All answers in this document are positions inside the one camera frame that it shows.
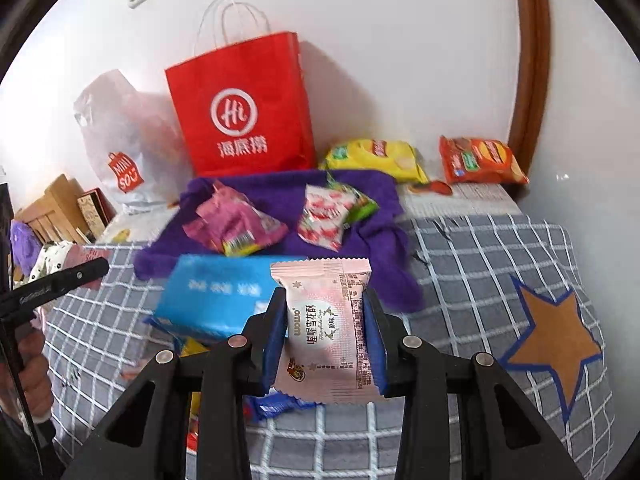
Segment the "person's left hand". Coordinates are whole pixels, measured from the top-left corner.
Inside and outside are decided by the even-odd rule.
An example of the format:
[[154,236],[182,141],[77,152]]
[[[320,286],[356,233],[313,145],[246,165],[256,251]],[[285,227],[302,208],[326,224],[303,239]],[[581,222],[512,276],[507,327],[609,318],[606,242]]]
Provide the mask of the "person's left hand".
[[[45,419],[53,404],[52,384],[48,375],[49,362],[42,354],[43,347],[44,336],[40,330],[32,330],[18,344],[18,350],[25,361],[25,368],[18,376],[30,414],[38,419]],[[1,365],[1,408],[11,418],[20,422],[21,410],[6,364]]]

